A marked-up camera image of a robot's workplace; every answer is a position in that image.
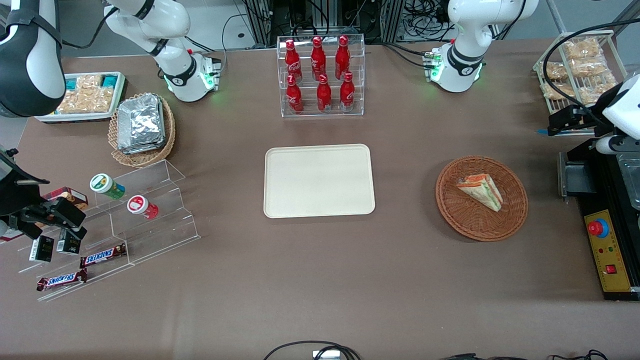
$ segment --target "wicker basket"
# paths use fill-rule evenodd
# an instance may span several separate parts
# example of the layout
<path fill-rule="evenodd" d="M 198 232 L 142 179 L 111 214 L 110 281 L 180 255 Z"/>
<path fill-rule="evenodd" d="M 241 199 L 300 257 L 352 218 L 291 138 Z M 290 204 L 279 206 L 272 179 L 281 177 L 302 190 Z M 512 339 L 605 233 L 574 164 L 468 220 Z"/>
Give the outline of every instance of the wicker basket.
<path fill-rule="evenodd" d="M 134 95 L 130 99 L 137 99 L 142 95 L 143 94 Z M 171 152 L 175 141 L 175 121 L 173 120 L 173 113 L 171 112 L 171 108 L 169 108 L 169 104 L 167 104 L 162 97 L 160 97 L 160 100 L 162 100 L 164 131 L 166 133 L 166 144 L 162 149 L 139 152 L 132 155 L 123 154 L 122 151 L 118 150 L 118 112 L 116 111 L 111 117 L 109 121 L 108 139 L 109 144 L 115 149 L 111 155 L 119 163 L 130 167 L 142 168 L 165 159 Z"/>
<path fill-rule="evenodd" d="M 504 203 L 495 212 L 462 192 L 456 184 L 465 176 L 489 174 Z M 529 201 L 524 186 L 508 167 L 490 158 L 467 156 L 449 163 L 438 176 L 436 201 L 445 220 L 459 233 L 479 241 L 504 240 L 524 224 Z"/>

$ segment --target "red bottle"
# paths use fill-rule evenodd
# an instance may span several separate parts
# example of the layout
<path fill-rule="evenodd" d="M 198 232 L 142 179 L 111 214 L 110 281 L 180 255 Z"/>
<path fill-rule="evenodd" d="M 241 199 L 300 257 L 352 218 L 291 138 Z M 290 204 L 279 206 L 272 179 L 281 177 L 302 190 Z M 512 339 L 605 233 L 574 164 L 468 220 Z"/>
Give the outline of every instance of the red bottle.
<path fill-rule="evenodd" d="M 296 84 L 296 78 L 293 75 L 287 76 L 287 100 L 289 101 L 289 107 L 296 115 L 302 114 L 302 110 L 305 109 L 302 105 L 302 92 Z"/>
<path fill-rule="evenodd" d="M 331 87 L 329 87 L 329 78 L 326 74 L 321 74 L 318 85 L 318 110 L 323 114 L 331 112 Z"/>
<path fill-rule="evenodd" d="M 316 81 L 320 81 L 320 75 L 326 74 L 326 55 L 322 48 L 321 37 L 314 37 L 314 49 L 311 50 L 311 70 Z"/>
<path fill-rule="evenodd" d="M 344 73 L 344 82 L 340 86 L 340 110 L 345 113 L 350 113 L 353 110 L 353 95 L 355 91 L 353 74 L 347 71 Z"/>
<path fill-rule="evenodd" d="M 287 44 L 287 54 L 284 57 L 284 62 L 287 63 L 287 72 L 289 75 L 293 75 L 298 84 L 302 83 L 302 67 L 300 66 L 300 55 L 296 51 L 296 45 L 293 42 L 293 39 L 288 39 L 285 44 Z"/>
<path fill-rule="evenodd" d="M 346 35 L 341 35 L 338 39 L 338 51 L 335 52 L 335 78 L 342 80 L 344 73 L 349 71 L 349 61 L 351 61 L 351 54 L 349 54 L 349 38 Z"/>

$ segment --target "black box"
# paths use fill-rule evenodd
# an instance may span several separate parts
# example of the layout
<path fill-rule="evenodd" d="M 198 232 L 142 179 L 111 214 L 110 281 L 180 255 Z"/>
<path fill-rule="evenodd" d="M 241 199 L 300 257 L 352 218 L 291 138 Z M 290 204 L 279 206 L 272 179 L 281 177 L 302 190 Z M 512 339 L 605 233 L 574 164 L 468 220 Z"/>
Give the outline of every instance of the black box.
<path fill-rule="evenodd" d="M 69 235 L 66 231 L 63 231 L 62 234 L 65 236 L 58 240 L 58 247 L 56 247 L 56 252 L 61 252 L 63 254 L 69 255 L 78 255 L 80 253 L 80 240 Z"/>
<path fill-rule="evenodd" d="M 39 236 L 37 239 L 33 240 L 29 261 L 50 263 L 51 255 L 53 255 L 53 242 L 54 240 L 52 238 L 48 238 L 46 236 Z"/>

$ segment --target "control panel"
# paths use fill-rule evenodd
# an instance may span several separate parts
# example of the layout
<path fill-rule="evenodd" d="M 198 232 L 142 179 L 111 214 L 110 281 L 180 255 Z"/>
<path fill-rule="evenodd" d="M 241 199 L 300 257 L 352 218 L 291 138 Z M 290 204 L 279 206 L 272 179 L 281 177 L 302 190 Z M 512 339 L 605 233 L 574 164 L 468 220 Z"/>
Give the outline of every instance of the control panel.
<path fill-rule="evenodd" d="M 627 269 L 622 261 L 618 239 L 611 225 L 609 210 L 584 217 L 593 258 L 598 268 L 602 290 L 630 291 Z"/>

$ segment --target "brown tablecloth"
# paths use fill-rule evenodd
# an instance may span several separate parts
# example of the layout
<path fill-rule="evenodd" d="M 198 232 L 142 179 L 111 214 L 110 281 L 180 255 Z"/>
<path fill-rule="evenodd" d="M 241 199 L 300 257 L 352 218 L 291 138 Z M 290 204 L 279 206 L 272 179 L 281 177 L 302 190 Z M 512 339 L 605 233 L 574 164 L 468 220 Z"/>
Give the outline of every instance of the brown tablecloth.
<path fill-rule="evenodd" d="M 168 159 L 187 176 L 180 187 L 202 239 L 49 303 L 17 274 L 16 250 L 28 241 L 2 245 L 0 354 L 245 360 L 316 339 L 367 360 L 533 360 L 589 348 L 640 358 L 638 304 L 602 300 L 576 204 L 557 196 L 556 154 L 583 139 L 535 133 L 548 112 L 531 66 L 550 41 L 496 42 L 462 94 L 369 46 L 365 115 L 343 119 L 283 120 L 273 51 L 229 53 L 220 91 L 191 104 L 171 96 L 149 56 L 66 59 L 67 72 L 118 70 L 128 95 L 168 100 L 178 133 Z M 52 181 L 45 192 L 89 193 L 97 172 L 130 171 L 109 155 L 106 133 L 106 123 L 30 120 L 17 159 Z M 340 143 L 371 149 L 371 215 L 265 217 L 268 149 Z M 506 241 L 470 241 L 437 210 L 439 171 L 472 154 L 505 163 L 527 189 L 529 218 Z M 315 348 L 273 359 L 310 359 Z"/>

